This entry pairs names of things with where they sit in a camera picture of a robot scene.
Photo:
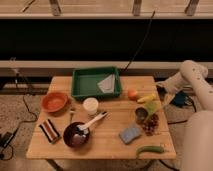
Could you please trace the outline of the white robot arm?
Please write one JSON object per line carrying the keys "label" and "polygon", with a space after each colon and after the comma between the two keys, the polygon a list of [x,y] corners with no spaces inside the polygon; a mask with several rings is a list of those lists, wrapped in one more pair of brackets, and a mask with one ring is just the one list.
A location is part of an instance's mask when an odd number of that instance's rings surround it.
{"label": "white robot arm", "polygon": [[213,87],[207,75],[205,66],[185,60],[175,75],[157,83],[166,91],[164,106],[190,85],[202,107],[186,123],[180,171],[213,171]]}

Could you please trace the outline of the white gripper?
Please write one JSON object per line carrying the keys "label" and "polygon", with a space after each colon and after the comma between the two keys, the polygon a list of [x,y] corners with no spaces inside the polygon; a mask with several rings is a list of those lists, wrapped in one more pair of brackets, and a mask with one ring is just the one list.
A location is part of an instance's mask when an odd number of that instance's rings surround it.
{"label": "white gripper", "polygon": [[158,81],[156,85],[161,88],[164,88],[167,92],[164,96],[162,106],[166,107],[167,105],[169,105],[175,97],[174,94],[180,92],[186,84],[187,81],[182,77],[179,72],[164,81]]}

